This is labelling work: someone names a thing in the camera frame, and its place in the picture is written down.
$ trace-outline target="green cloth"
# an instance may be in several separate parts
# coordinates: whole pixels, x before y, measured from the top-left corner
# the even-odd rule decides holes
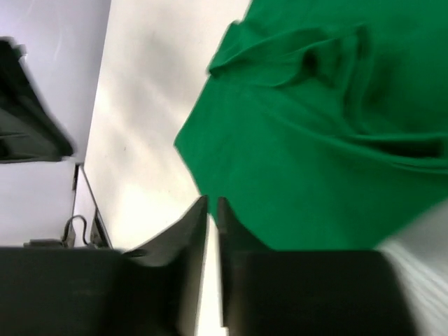
[[[370,249],[448,197],[447,13],[255,0],[176,138],[200,192],[275,249]]]

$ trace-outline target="gray surface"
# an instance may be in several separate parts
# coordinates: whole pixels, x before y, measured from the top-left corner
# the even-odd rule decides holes
[[[380,247],[395,265],[422,335],[448,335],[448,201]]]

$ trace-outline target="black cable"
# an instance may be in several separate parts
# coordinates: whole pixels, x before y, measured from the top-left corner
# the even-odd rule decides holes
[[[69,237],[69,231],[70,231],[70,227],[73,227],[73,219],[81,219],[83,222],[83,243],[86,246],[95,246],[93,243],[90,243],[87,241],[87,239],[85,238],[86,234],[87,234],[87,221],[84,218],[83,215],[75,215],[72,216],[68,219],[68,221],[65,223],[65,227],[64,227],[64,234],[62,235],[62,242],[65,243]]]

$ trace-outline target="black object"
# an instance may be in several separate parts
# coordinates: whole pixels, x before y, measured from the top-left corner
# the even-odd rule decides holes
[[[207,199],[139,248],[0,248],[3,336],[193,336]]]
[[[223,320],[230,336],[416,335],[377,251],[274,251],[218,201]]]
[[[95,211],[95,216],[93,218],[92,229],[90,231],[90,242],[101,249],[113,248],[98,209]]]
[[[74,154],[73,146],[42,107],[21,49],[0,38],[0,163],[60,161]]]
[[[65,249],[72,249],[75,247],[76,232],[73,227],[73,220],[79,218],[83,222],[83,236],[81,237],[83,243],[87,247],[97,248],[94,244],[88,242],[85,238],[87,232],[87,221],[82,215],[75,215],[68,219],[64,226],[64,233],[61,239],[31,239],[24,243],[23,247],[62,247]]]

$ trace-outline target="white surface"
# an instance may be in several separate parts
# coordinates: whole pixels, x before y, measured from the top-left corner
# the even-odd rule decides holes
[[[0,36],[25,44],[28,74],[82,160],[109,0],[0,0]],[[0,164],[0,245],[58,238],[71,216],[74,163]]]
[[[196,198],[174,137],[200,93],[225,28],[242,17],[248,3],[112,2],[85,171],[114,247],[131,249],[153,237]],[[448,210],[435,220],[421,219],[381,247],[400,271],[424,335],[448,335],[441,331],[448,330],[446,217]],[[214,225],[205,263],[200,336],[224,333],[218,329]]]
[[[112,2],[85,172],[114,247],[153,237],[198,196],[174,137],[248,2]]]

